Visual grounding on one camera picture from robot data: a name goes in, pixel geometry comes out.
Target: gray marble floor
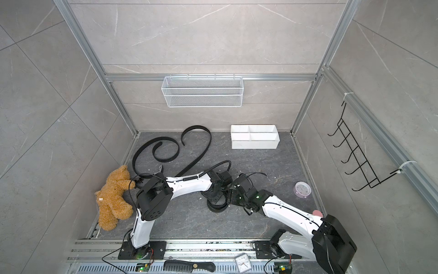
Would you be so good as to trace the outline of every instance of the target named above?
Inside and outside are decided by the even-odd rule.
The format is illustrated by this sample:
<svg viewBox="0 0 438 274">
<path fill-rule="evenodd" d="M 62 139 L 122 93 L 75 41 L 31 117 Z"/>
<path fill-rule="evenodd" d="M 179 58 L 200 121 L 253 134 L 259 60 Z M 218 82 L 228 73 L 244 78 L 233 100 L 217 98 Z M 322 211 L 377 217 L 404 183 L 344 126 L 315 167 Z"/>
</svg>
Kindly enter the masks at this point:
<svg viewBox="0 0 438 274">
<path fill-rule="evenodd" d="M 179 140 L 180 132 L 143 132 L 136 149 L 148 140 L 168 136 Z M 172 162 L 163 163 L 164 174 L 174 176 L 197 157 L 208 143 L 208 133 L 189 132 L 184 137 L 186 146 L 180 144 L 180 154 Z M 152 157 L 149 146 L 137 159 L 138 172 L 154 173 L 161 163 Z M 169 157 L 175 153 L 177 146 L 165 141 L 156 151 L 157 157 Z M 251 177 L 257 189 L 266 189 L 285 202 L 312 212 L 316 209 L 313 197 L 300 199 L 293 194 L 293 186 L 298 181 L 305 181 L 297 152 L 288 132 L 280 133 L 277 149 L 231 149 L 229 132 L 213 132 L 212 144 L 205 156 L 186 175 L 195 174 L 223 160 L 231 160 L 231 175 L 250 171 L 265 172 L 269 178 L 261 175 Z M 223 171 L 226 165 L 216 171 Z M 137 189 L 132 190 L 135 199 Z M 127 192 L 126 201 L 130 202 Z M 133 227 L 135 214 L 131 218 L 119 221 L 111 231 L 101 230 L 98 238 L 120 239 Z M 191 193 L 170 201 L 166 212 L 155 221 L 151 238 L 270 238 L 279 229 L 292 231 L 277 220 L 261 214 L 248 216 L 241 207 L 230 206 L 224 212 L 215 214 L 206 205 L 206 199 L 200 193 Z"/>
</svg>

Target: black comb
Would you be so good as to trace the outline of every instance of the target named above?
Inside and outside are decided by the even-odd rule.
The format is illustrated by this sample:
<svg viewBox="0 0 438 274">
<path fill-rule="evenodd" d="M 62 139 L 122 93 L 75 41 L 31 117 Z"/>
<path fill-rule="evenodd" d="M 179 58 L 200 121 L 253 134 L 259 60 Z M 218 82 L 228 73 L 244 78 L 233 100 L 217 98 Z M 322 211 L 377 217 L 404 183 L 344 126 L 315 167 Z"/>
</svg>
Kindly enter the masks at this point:
<svg viewBox="0 0 438 274">
<path fill-rule="evenodd" d="M 163 270 L 164 271 L 173 271 L 173 272 L 186 272 L 191 273 L 193 269 L 205 269 L 210 272 L 215 272 L 216 266 L 212 262 L 206 263 L 195 263 L 195 262 L 186 262 L 186 261 L 178 261 L 178 260 L 167 260 L 164 262 Z"/>
</svg>

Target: clock face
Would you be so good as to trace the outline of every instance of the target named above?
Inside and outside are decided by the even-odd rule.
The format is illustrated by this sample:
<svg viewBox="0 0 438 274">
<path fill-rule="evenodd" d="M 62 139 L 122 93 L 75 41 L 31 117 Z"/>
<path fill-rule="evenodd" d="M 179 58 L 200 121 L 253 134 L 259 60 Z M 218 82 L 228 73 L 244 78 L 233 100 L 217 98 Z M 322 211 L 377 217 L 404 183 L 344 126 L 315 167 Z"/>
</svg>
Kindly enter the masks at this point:
<svg viewBox="0 0 438 274">
<path fill-rule="evenodd" d="M 236 258 L 237 268 L 239 273 L 244 273 L 251 269 L 251 262 L 249 261 L 248 255 L 243 254 Z"/>
</svg>

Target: teddy bear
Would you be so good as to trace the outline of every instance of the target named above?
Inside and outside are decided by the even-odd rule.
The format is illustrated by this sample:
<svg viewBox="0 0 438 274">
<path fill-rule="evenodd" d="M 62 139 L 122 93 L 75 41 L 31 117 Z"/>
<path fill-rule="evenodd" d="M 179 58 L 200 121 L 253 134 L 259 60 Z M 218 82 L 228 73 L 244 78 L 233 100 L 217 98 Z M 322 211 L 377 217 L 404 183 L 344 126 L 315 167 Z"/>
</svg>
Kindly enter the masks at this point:
<svg viewBox="0 0 438 274">
<path fill-rule="evenodd" d="M 135 183 L 131 180 L 126 165 L 114 170 L 106 179 L 106 184 L 96 192 L 99 205 L 99 226 L 104 230 L 112 230 L 118 220 L 126 220 L 132 215 L 132 206 L 125 202 L 122 195 L 125 190 L 133 189 Z"/>
</svg>

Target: white wire mesh basket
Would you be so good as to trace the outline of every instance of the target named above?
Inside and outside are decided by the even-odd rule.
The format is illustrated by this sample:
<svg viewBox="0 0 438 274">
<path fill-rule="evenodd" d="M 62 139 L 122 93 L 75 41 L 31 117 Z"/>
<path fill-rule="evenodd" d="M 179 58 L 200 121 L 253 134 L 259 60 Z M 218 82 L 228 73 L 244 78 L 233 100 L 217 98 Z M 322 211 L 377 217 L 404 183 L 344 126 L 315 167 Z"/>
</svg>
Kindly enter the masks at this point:
<svg viewBox="0 0 438 274">
<path fill-rule="evenodd" d="M 167 76 L 161 86 L 168 107 L 241 107 L 238 76 Z"/>
</svg>

